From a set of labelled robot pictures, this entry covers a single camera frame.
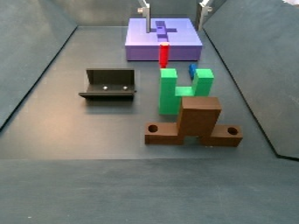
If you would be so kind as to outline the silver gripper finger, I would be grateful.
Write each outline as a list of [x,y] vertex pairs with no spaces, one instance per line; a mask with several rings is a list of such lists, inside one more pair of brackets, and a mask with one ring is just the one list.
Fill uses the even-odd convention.
[[151,32],[151,4],[145,0],[137,0],[140,3],[140,8],[137,13],[145,18],[145,32]]
[[203,27],[204,17],[212,11],[211,3],[212,3],[212,0],[201,0],[201,2],[199,3],[199,9],[200,9],[199,25],[197,25],[199,30],[201,30],[201,27]]

